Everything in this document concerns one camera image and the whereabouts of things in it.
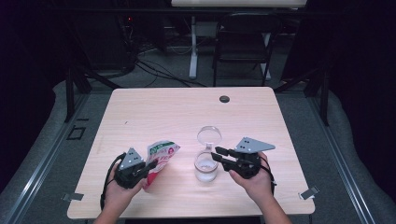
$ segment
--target human hand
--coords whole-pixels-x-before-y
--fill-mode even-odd
[[[94,223],[116,222],[123,211],[128,207],[132,198],[139,192],[146,179],[141,179],[132,189],[125,189],[114,180],[118,165],[115,164],[107,180],[105,207]]]
[[[259,152],[259,156],[268,161],[267,156]],[[262,166],[269,168],[268,164],[262,161]],[[271,178],[269,174],[260,169],[260,171],[250,179],[245,179],[241,175],[239,175],[236,171],[229,171],[231,178],[242,188],[245,189],[247,195],[255,202],[260,203],[260,201],[273,198],[273,194],[271,191]]]

